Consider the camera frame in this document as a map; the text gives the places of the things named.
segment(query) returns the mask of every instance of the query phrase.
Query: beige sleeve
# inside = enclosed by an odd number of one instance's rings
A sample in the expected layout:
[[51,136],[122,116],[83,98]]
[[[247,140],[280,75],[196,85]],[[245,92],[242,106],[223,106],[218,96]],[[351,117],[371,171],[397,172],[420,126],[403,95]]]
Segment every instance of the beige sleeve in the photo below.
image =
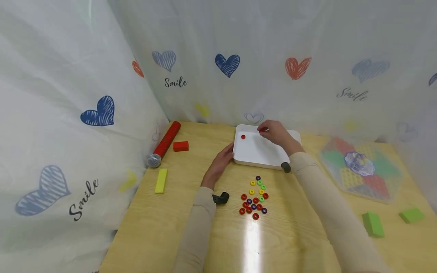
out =
[[391,272],[362,223],[317,162],[309,154],[298,152],[290,156],[290,166],[322,222],[342,272]]
[[202,273],[215,214],[213,191],[200,187],[177,251],[172,273]]

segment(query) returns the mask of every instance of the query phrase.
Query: white curtain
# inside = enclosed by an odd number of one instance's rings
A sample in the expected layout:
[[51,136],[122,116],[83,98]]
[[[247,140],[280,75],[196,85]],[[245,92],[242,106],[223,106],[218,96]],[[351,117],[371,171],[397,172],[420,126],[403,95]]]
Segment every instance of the white curtain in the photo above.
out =
[[437,207],[435,1],[6,0],[0,22],[4,272],[97,271],[168,119],[390,142]]
[[109,3],[169,119],[390,142],[437,210],[436,1]]
[[106,1],[0,25],[0,271],[95,272],[168,120]]

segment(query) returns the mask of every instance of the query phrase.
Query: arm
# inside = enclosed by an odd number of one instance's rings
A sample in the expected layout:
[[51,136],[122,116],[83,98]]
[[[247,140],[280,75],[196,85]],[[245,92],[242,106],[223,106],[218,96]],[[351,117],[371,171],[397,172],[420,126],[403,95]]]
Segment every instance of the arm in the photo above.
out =
[[260,135],[280,145],[290,157],[292,172],[320,218],[342,271],[391,272],[338,189],[300,143],[278,121],[267,120],[258,130],[262,128],[268,128],[268,131],[260,132]]
[[202,273],[209,245],[215,203],[212,200],[215,183],[222,176],[234,153],[232,142],[214,158],[203,176],[179,245],[172,273]]
[[215,203],[213,190],[200,187],[177,251],[172,273],[202,273],[209,244]]

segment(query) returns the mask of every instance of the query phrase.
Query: hand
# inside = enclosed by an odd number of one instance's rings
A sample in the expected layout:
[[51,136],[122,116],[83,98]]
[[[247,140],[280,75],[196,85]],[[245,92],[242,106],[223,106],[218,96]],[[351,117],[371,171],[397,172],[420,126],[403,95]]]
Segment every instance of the hand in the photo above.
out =
[[266,120],[258,126],[258,131],[261,129],[267,131],[261,131],[260,135],[281,146],[288,156],[295,152],[305,152],[302,145],[287,132],[279,121]]
[[226,167],[234,158],[234,153],[232,150],[234,149],[234,142],[226,146],[221,152],[217,154],[214,160],[211,163],[211,166],[206,171],[203,176],[201,187],[207,187],[214,190],[215,183],[222,176]]

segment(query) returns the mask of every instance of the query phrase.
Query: red toy microphone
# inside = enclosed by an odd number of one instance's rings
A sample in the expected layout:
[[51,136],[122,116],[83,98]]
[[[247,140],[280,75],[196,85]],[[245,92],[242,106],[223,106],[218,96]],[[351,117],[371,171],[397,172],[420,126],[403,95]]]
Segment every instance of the red toy microphone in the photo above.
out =
[[164,135],[161,142],[156,147],[153,154],[149,156],[147,159],[147,165],[151,168],[157,168],[161,165],[162,158],[166,154],[168,148],[170,147],[171,142],[176,137],[176,134],[179,132],[180,123],[178,121],[174,121],[167,133]]

